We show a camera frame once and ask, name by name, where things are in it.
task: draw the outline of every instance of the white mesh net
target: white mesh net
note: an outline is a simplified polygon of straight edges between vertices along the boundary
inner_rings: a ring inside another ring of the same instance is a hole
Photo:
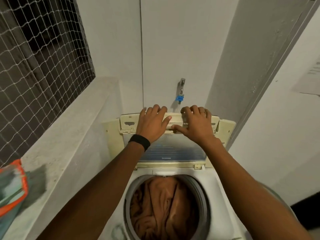
[[[21,158],[94,79],[75,0],[0,0],[0,166]]]

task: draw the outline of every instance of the washing machine drum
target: washing machine drum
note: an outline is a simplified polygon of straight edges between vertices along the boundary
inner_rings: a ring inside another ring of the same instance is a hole
[[[130,240],[140,240],[132,224],[132,216],[131,216],[131,206],[132,206],[132,202],[134,201],[133,198],[135,197],[135,201],[137,201],[137,195],[135,195],[135,192],[137,191],[137,189],[140,188],[142,184],[144,184],[145,181],[151,179],[152,177],[159,177],[159,176],[143,175],[138,177],[130,184],[129,189],[126,193],[125,202],[124,202],[124,221],[125,221],[126,230]],[[210,220],[212,216],[210,212],[210,205],[209,205],[208,198],[206,196],[205,191],[203,190],[199,182],[195,180],[193,177],[191,177],[190,175],[179,174],[179,175],[174,175],[174,178],[178,181],[181,181],[182,183],[184,183],[184,185],[187,186],[189,191],[194,196],[194,199],[192,200],[195,201],[197,205],[196,214],[198,215],[195,216],[195,218],[198,224],[195,230],[193,231],[194,232],[193,236],[189,239],[191,240],[206,239],[208,236],[208,232],[210,228]],[[140,197],[139,204],[142,204],[141,195],[139,197]],[[143,214],[142,210],[136,210],[136,212],[138,214]]]

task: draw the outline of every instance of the washing machine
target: washing machine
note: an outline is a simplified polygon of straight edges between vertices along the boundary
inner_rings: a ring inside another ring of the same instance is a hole
[[[139,240],[130,220],[130,202],[135,190],[153,176],[178,177],[194,194],[199,223],[192,240],[245,239],[237,217],[223,190],[219,177],[200,146],[171,125],[188,126],[185,114],[166,113],[171,116],[165,133],[155,141],[137,163],[124,194],[108,220],[99,239]],[[114,158],[135,134],[139,114],[124,114],[104,123],[110,156]],[[235,127],[234,121],[211,117],[213,133],[224,146]]]

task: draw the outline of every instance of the brown cloth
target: brown cloth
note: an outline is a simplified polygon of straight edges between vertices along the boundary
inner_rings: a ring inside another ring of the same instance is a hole
[[[190,240],[199,222],[196,199],[176,177],[155,176],[134,193],[133,228],[142,240]]]

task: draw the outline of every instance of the laundry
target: laundry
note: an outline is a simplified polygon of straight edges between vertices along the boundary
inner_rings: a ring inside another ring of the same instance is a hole
[[[155,176],[135,191],[130,217],[142,240],[190,240],[198,226],[199,210],[184,182],[174,176]]]

